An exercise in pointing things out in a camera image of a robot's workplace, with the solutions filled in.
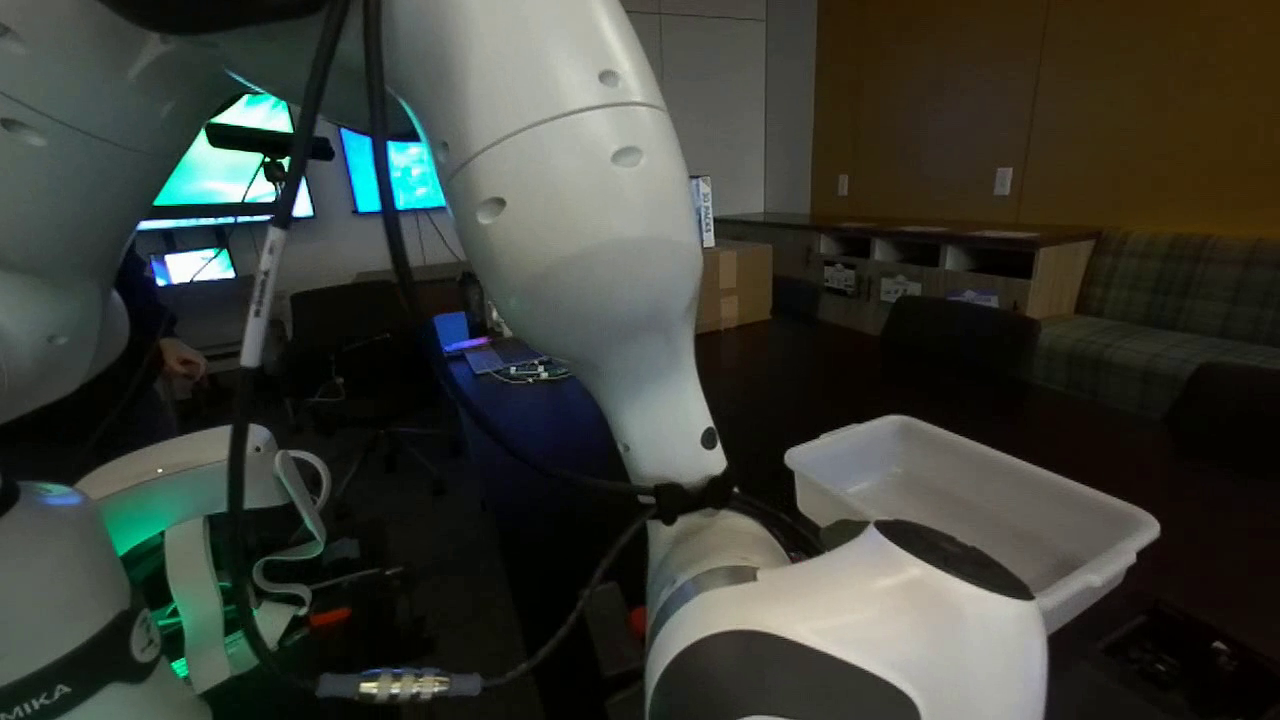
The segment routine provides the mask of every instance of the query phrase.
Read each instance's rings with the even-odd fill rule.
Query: white plastic bin
[[[916,518],[1014,571],[1046,632],[1110,590],[1157,515],[911,414],[881,414],[788,447],[801,510]]]

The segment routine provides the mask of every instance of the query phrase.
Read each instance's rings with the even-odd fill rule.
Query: cardboard box
[[[765,324],[770,315],[770,243],[723,241],[703,249],[695,333]]]

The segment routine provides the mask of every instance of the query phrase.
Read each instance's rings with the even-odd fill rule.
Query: person
[[[146,262],[127,249],[114,272],[127,307],[122,353],[71,397],[0,429],[0,473],[14,481],[74,481],[113,457],[175,437],[156,381],[198,384],[206,358],[175,337]]]

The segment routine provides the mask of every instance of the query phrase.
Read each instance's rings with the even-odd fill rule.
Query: couch
[[[1105,234],[1074,315],[1038,324],[1032,381],[1164,419],[1199,364],[1280,367],[1280,234]]]

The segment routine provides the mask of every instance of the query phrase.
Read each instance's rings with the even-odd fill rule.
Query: monitor screen
[[[373,172],[373,137],[340,132],[354,215],[382,210]],[[398,210],[446,208],[428,141],[386,141],[393,190]]]
[[[146,255],[146,272],[156,286],[224,284],[224,279],[237,279],[237,259],[232,259],[232,249],[186,249],[186,250]]]
[[[278,97],[242,90],[212,122],[293,132],[287,104]],[[266,210],[242,204],[271,204],[274,182],[264,174],[260,153],[212,146],[198,132],[181,164],[167,172],[151,215],[140,231],[212,227],[212,224],[264,224]],[[310,215],[310,190],[299,182],[293,215]]]

